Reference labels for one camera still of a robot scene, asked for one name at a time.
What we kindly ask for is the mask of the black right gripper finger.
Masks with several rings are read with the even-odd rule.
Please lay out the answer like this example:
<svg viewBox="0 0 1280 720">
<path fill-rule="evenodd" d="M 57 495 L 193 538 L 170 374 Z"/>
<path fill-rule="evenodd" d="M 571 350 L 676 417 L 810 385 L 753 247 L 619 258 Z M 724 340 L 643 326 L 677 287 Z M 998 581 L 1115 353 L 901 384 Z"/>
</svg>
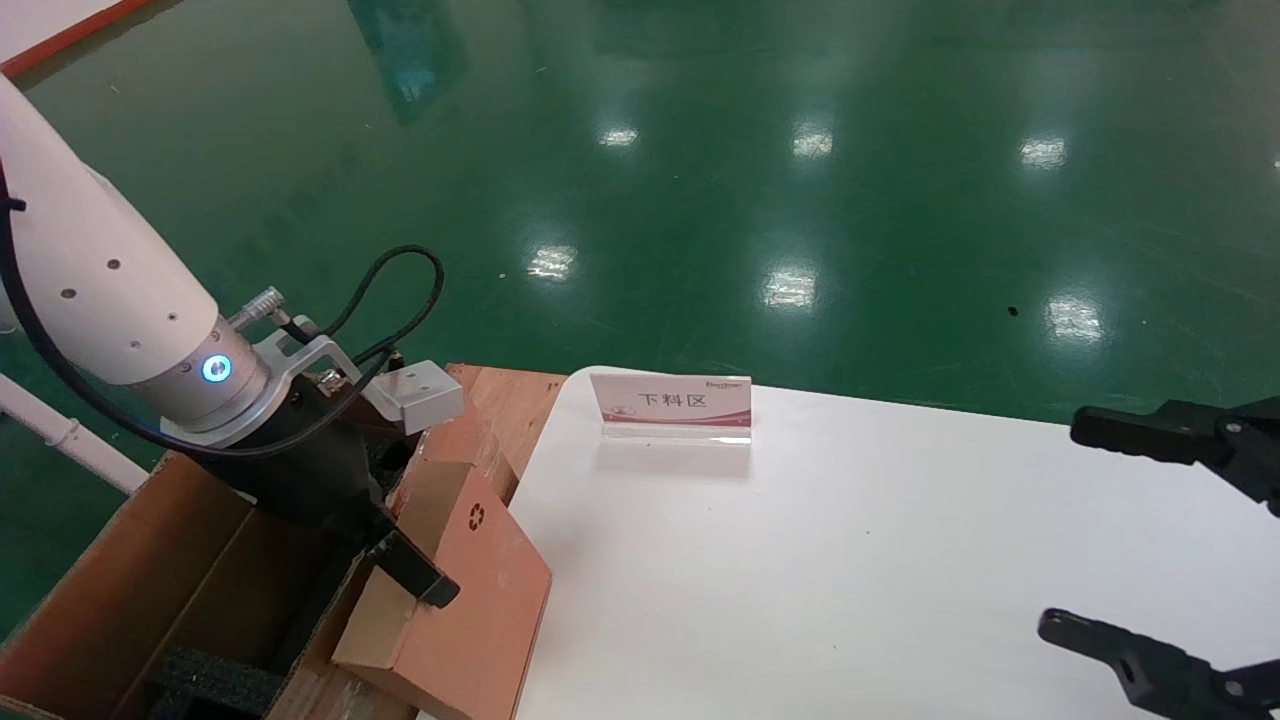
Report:
<svg viewBox="0 0 1280 720">
<path fill-rule="evenodd" d="M 1062 609 L 1044 610 L 1037 633 L 1116 675 L 1128 702 L 1165 719 L 1271 719 L 1279 707 L 1276 659 L 1217 670 L 1180 647 Z"/>
<path fill-rule="evenodd" d="M 1279 515 L 1277 398 L 1235 407 L 1170 400 L 1146 415 L 1088 406 L 1075 411 L 1070 438 L 1157 462 L 1201 464 Z"/>
</svg>

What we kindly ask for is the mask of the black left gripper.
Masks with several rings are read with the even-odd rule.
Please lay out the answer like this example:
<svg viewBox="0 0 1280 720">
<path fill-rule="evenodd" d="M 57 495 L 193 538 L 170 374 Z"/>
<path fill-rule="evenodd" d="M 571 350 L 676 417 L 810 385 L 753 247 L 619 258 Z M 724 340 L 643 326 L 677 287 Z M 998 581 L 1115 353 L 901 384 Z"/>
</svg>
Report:
<svg viewBox="0 0 1280 720">
<path fill-rule="evenodd" d="M 460 584 L 401 529 L 369 470 L 365 438 L 339 416 L 301 445 L 266 459 L 196 462 L 255 500 L 255 507 L 303 527 L 323 528 L 357 546 L 419 603 L 448 607 Z"/>
</svg>

